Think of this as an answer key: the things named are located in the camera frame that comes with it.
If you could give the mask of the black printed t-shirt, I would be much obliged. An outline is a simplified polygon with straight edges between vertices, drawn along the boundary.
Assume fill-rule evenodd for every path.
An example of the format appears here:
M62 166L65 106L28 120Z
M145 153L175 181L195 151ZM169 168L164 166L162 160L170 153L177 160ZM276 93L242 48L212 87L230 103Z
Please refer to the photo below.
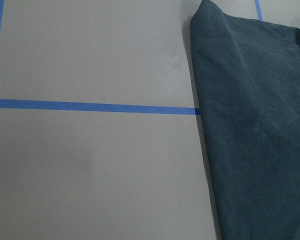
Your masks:
M204 0L190 42L221 237L300 240L300 28Z

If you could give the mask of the brown table mat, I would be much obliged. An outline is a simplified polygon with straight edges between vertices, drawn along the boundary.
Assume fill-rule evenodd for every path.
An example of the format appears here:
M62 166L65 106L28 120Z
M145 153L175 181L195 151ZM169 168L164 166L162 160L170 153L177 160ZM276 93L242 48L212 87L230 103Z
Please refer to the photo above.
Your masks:
M0 0L0 240L224 240L194 77L203 0ZM300 29L300 0L210 0Z

